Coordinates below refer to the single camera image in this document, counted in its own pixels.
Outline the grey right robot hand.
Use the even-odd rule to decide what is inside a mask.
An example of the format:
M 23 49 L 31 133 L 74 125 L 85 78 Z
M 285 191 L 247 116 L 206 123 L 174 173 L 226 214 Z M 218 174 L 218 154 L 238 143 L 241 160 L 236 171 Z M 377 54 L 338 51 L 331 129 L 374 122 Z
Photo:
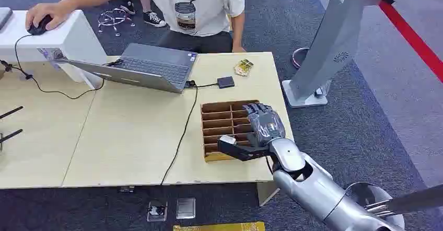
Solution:
M 269 105 L 262 103 L 248 103 L 242 106 L 247 112 L 247 118 L 251 124 L 253 133 L 247 138 L 253 147 L 266 147 L 276 139 L 285 138 L 286 131 L 278 115 Z

